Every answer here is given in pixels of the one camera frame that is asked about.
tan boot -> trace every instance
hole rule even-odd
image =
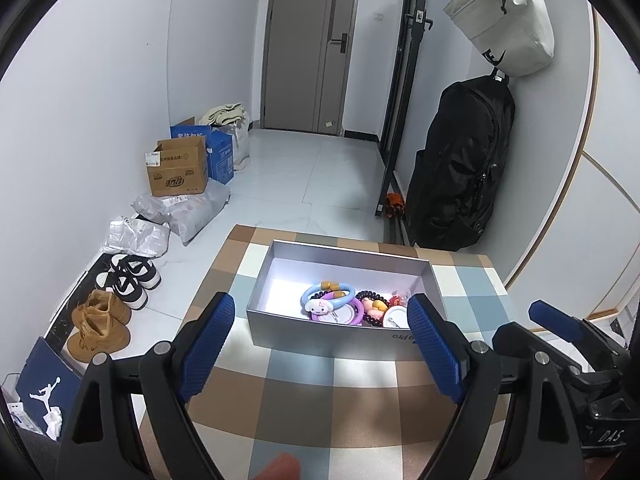
[[[126,325],[131,320],[131,309],[113,292],[104,292],[103,290],[94,290],[86,302],[78,305],[71,312],[71,321],[76,328],[82,325],[81,314],[83,311],[107,312],[115,319]]]
[[[122,350],[131,341],[129,329],[107,312],[84,309],[80,319],[80,332],[69,338],[66,349],[81,363],[90,362],[100,352]]]

cardboard box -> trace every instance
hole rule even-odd
[[[211,126],[178,124],[171,127],[171,138],[203,136],[207,147],[207,169],[209,177],[227,184],[234,177],[233,139],[229,134]]]
[[[158,142],[146,156],[146,171],[153,196],[190,195],[207,185],[207,149],[204,137]]]
[[[246,314],[256,346],[369,361],[423,361],[409,329],[311,321],[300,295],[323,281],[349,283],[390,297],[395,290],[426,294],[447,319],[431,264],[425,260],[342,248],[274,241]]]

plaid rug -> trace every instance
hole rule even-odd
[[[469,340],[491,344],[513,306],[485,256],[236,226],[191,303],[196,319],[218,291],[236,302],[236,321],[188,412],[226,480],[256,476],[281,452],[304,480],[415,480],[454,415],[424,362],[334,359],[254,346],[246,306],[273,240],[429,260],[447,319]],[[506,416],[498,400],[492,429]],[[169,478],[145,415],[141,435],[158,479]]]

black bag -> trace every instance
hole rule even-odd
[[[494,211],[515,102],[494,73],[453,83],[440,97],[406,197],[409,238],[457,251],[475,244]]]

gray box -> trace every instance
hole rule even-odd
[[[300,296],[331,281],[389,295],[424,293],[446,319],[438,283],[426,260],[274,241],[255,282],[247,317],[256,346],[287,352],[370,361],[422,361],[410,330],[313,322]]]

